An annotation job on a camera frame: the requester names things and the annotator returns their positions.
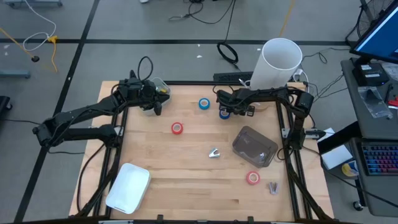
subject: blue tape roll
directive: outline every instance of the blue tape roll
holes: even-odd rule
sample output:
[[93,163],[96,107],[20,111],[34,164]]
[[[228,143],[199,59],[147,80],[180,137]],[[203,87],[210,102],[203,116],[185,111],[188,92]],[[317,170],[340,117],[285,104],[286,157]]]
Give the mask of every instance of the blue tape roll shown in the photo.
[[229,113],[226,112],[226,111],[220,111],[218,114],[220,115],[221,119],[228,119],[229,118]]
[[202,110],[207,110],[210,107],[210,100],[207,98],[202,98],[199,100],[199,108]]

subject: wooden tabletop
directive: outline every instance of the wooden tabletop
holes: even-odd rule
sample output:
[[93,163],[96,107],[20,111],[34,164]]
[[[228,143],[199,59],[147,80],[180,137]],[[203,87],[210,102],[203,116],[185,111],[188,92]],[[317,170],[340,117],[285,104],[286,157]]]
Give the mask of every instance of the wooden tabletop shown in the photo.
[[[108,96],[116,83],[103,82],[98,99]],[[304,88],[302,83],[290,85]],[[275,156],[269,167],[258,169],[232,152],[232,142],[243,126],[252,127],[282,147],[275,102],[257,106],[264,110],[255,112],[254,117],[231,115],[223,120],[218,116],[213,86],[170,88],[172,100],[163,107],[161,116],[145,116],[138,107],[129,109],[120,166],[128,162],[147,169],[152,179],[139,210],[130,215],[112,210],[111,218],[154,220],[162,214],[166,220],[243,221],[253,216],[255,221],[293,221],[284,162]],[[227,86],[218,86],[218,89],[230,91]],[[198,107],[198,100],[203,97],[210,100],[208,110]],[[289,127],[283,110],[285,125]],[[93,120],[93,126],[110,122],[110,117],[102,116]],[[172,134],[174,122],[183,124],[182,134]],[[306,119],[305,126],[312,126],[310,119]],[[88,141],[82,166],[101,144],[99,140]],[[304,146],[318,150],[314,140],[306,140]],[[220,150],[221,156],[210,159],[208,154],[214,147]],[[89,163],[83,174],[81,207],[98,186],[104,151]],[[300,153],[308,191],[326,214],[333,217],[319,156],[306,150]],[[246,182],[246,174],[251,170],[261,176],[257,185]],[[269,182],[279,183],[277,195],[270,194]],[[296,192],[301,217],[305,217],[298,188]],[[107,193],[106,190],[101,212],[104,212]],[[75,191],[70,214],[76,212]]]

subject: white cup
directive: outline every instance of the white cup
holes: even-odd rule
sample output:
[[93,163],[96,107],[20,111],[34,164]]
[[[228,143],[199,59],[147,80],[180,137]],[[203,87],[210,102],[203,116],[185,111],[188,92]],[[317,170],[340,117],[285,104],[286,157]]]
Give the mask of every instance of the white cup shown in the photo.
[[262,51],[250,80],[251,90],[285,86],[303,58],[300,47],[285,38],[269,40]]

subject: white plate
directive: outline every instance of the white plate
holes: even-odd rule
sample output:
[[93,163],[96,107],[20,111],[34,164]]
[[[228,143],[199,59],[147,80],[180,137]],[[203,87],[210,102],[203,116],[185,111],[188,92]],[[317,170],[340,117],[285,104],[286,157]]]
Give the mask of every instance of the white plate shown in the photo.
[[106,197],[106,205],[126,214],[137,210],[150,182],[148,170],[129,163],[123,164]]

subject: computer monitor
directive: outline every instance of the computer monitor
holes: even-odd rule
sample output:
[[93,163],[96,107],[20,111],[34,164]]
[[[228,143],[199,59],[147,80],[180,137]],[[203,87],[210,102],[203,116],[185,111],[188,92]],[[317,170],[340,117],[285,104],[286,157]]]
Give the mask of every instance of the computer monitor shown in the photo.
[[379,19],[373,22],[350,53],[360,55],[360,61],[374,58],[398,63],[398,0],[393,1]]

